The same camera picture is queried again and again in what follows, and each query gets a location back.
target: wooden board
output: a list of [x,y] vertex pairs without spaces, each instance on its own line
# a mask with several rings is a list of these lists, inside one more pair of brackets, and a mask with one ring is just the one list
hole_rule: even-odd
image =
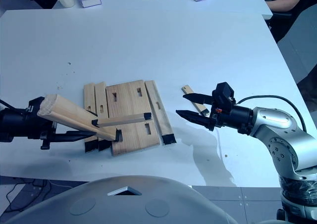
[[[182,87],[182,90],[184,92],[184,94],[192,94],[194,91],[191,89],[191,87],[189,87],[189,85],[185,85]],[[198,110],[198,112],[203,115],[203,116],[208,116],[209,115],[209,110],[205,107],[205,105],[202,104],[196,104],[196,103],[192,103],[195,108]]]
[[160,99],[155,81],[145,81],[145,86],[148,91],[154,114],[158,121],[158,127],[162,135],[163,143],[166,145],[176,143],[172,127],[169,123],[163,102]]
[[[84,109],[96,114],[96,97],[94,83],[84,85]],[[98,137],[91,136],[85,139],[85,143],[95,140],[98,140]]]
[[[109,117],[151,112],[143,80],[106,88]],[[153,120],[116,126],[122,131],[122,141],[112,143],[114,156],[159,144]]]

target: rectangular slot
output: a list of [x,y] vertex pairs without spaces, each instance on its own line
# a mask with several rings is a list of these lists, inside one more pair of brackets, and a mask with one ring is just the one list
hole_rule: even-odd
[[119,132],[118,142],[122,142],[123,141],[122,130],[118,130],[118,132]]
[[159,102],[156,102],[157,106],[158,106],[158,110],[160,110],[160,105]]
[[138,190],[131,188],[129,186],[122,187],[120,189],[114,190],[107,194],[108,196],[117,196],[117,195],[132,195],[140,196],[142,195]]
[[137,92],[138,92],[139,97],[142,97],[141,88],[137,88]]
[[112,93],[112,95],[113,95],[113,101],[117,102],[117,93]]
[[145,129],[147,131],[147,134],[150,135],[151,134],[150,125],[148,123],[145,123],[144,126],[145,126]]

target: black cable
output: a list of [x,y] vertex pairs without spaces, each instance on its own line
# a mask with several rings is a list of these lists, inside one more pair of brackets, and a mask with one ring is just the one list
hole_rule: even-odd
[[7,108],[11,109],[12,111],[17,112],[18,114],[22,114],[23,112],[19,109],[16,109],[14,106],[11,106],[10,104],[6,103],[5,101],[0,99],[0,104],[5,105]]
[[250,97],[246,97],[246,98],[240,100],[239,102],[237,102],[237,104],[243,103],[244,101],[247,101],[247,100],[249,100],[249,99],[258,99],[258,98],[275,98],[275,99],[281,99],[281,100],[287,102],[287,103],[295,110],[297,116],[299,117],[299,120],[301,121],[301,124],[302,124],[303,131],[304,131],[304,132],[307,132],[304,119],[303,119],[301,113],[299,112],[299,110],[297,109],[297,107],[296,107],[291,101],[289,101],[288,99],[286,99],[286,98],[284,98],[284,97],[282,97],[282,96],[277,96],[277,95],[257,95],[257,96],[250,96]]
[[5,105],[9,109],[16,110],[16,108],[14,106],[11,106],[10,104],[7,104],[5,101],[3,101],[1,99],[0,99],[0,104]]
[[17,208],[17,209],[12,209],[11,208],[11,201],[9,200],[9,198],[8,198],[8,195],[15,189],[15,187],[18,185],[18,184],[29,184],[29,183],[31,183],[32,185],[33,185],[33,183],[34,183],[34,181],[35,181],[35,179],[32,181],[32,182],[27,182],[27,183],[17,183],[17,184],[15,184],[15,186],[13,187],[13,189],[10,191],[10,192],[8,192],[7,194],[6,194],[6,199],[8,200],[8,202],[9,202],[9,210],[6,210],[5,211],[5,213],[12,213],[12,212],[22,212],[22,211],[24,211],[24,209],[25,208],[27,208],[28,206],[30,206],[40,195],[41,195],[41,193],[43,192],[43,189],[44,189],[44,187],[47,185],[47,180],[43,180],[43,185],[42,186],[38,186],[38,185],[36,185],[36,187],[42,187],[42,189],[41,189],[41,191],[28,203],[28,204],[26,204],[26,205],[24,205],[23,207],[20,207],[20,208]]
[[46,194],[44,195],[42,201],[45,200],[46,196],[50,193],[50,191],[51,191],[51,189],[52,189],[52,184],[51,184],[50,182],[49,182],[49,185],[50,185],[50,188],[49,188],[49,190],[46,192]]

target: table surface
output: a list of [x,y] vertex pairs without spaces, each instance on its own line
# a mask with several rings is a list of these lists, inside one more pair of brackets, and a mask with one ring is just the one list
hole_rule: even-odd
[[[6,102],[25,108],[31,99],[58,93],[83,106],[84,84],[153,79],[177,141],[113,157],[110,150],[85,154],[83,141],[55,143],[43,151],[39,140],[15,138],[0,146],[0,175],[77,181],[155,175],[190,185],[278,187],[273,162],[260,141],[231,128],[210,132],[175,113],[195,111],[182,98],[185,84],[197,93],[211,94],[217,83],[226,81],[237,100],[284,96],[302,113],[308,133],[317,137],[293,77],[259,14],[205,16],[92,7],[8,11],[0,23],[0,96]],[[295,116],[288,104],[276,99],[243,105],[279,108]],[[65,130],[58,126],[58,132]]]
[[[165,9],[192,10],[209,12],[259,13],[264,19],[270,19],[272,12],[264,0],[102,0],[97,7],[108,9]],[[64,8],[57,2],[54,8]],[[73,8],[82,8],[79,0]]]

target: small wooden piece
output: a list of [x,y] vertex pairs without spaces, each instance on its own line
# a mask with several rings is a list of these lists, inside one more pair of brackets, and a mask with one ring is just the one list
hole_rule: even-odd
[[[194,91],[189,87],[189,85],[185,85],[182,87],[182,90],[184,92],[184,94],[192,94],[194,93]],[[203,104],[196,104],[193,103],[193,105],[195,106],[195,108],[199,111],[199,113],[203,116],[208,116],[209,115],[209,110],[205,107],[205,105]]]
[[98,128],[93,126],[91,121],[98,119],[95,115],[58,94],[46,95],[40,105],[37,116],[56,121],[77,130],[96,132],[96,136],[106,140],[113,141],[116,138],[115,127]]
[[151,119],[151,113],[140,113],[140,114],[133,114],[133,115],[126,115],[120,117],[111,117],[111,118],[103,118],[99,119],[98,116],[98,127],[105,127],[105,126],[117,126],[117,125],[124,125],[130,123],[138,123],[146,120]]
[[155,81],[145,81],[145,86],[148,91],[148,95],[150,98],[150,102],[152,104],[152,108],[154,110],[154,114],[158,120],[158,127],[162,135],[163,143],[166,145],[176,143],[172,127],[169,123],[163,102],[160,99]]
[[[84,85],[84,108],[87,111],[96,114],[96,97],[95,97],[95,84],[90,83]],[[98,137],[91,136],[85,139],[85,150],[91,151],[98,148]]]
[[[109,117],[151,112],[143,80],[106,88]],[[112,143],[114,156],[158,145],[159,137],[153,120],[116,126],[122,131],[122,141]]]
[[[96,113],[98,119],[109,118],[108,104],[106,96],[106,83],[101,82],[95,85],[95,97],[96,97]],[[102,151],[111,146],[112,142],[104,140],[103,138],[98,139],[98,149]]]

